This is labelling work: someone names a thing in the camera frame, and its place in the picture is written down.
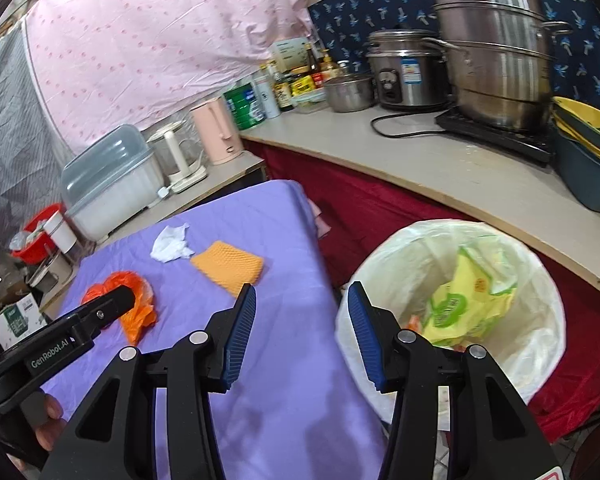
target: pink bedsheet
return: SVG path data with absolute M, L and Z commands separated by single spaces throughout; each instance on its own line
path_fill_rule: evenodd
M 80 153 L 122 123 L 140 129 L 253 72 L 305 34 L 306 0 L 40 0 L 32 67 L 60 134 Z

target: white garbage bag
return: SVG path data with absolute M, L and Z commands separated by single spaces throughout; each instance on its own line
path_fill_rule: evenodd
M 524 244 L 478 222 L 416 222 L 384 241 L 349 283 L 362 282 L 371 304 L 390 310 L 406 326 L 411 314 L 423 312 L 433 292 L 452 279 L 460 244 L 483 235 L 499 236 L 507 260 L 517 270 L 518 289 L 509 311 L 482 344 L 528 404 L 564 354 L 566 326 L 554 281 Z M 391 422 L 395 394 L 377 392 L 366 377 L 346 291 L 336 318 L 336 340 L 362 394 L 382 420 Z

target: orange sponge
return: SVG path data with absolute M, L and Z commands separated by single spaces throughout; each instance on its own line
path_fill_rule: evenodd
M 264 259 L 218 240 L 205 252 L 194 256 L 191 263 L 237 298 L 245 283 L 253 285 L 258 281 Z

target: yellow food wrapper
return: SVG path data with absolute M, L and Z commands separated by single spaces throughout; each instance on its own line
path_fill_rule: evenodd
M 439 346 L 466 346 L 483 338 L 509 310 L 518 276 L 497 236 L 460 246 L 453 279 L 430 298 L 431 315 L 422 335 Z

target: gray striped fabric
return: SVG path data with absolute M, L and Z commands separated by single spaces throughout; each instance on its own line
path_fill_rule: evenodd
M 42 113 L 20 27 L 0 40 L 0 243 L 43 207 L 60 200 L 61 167 Z

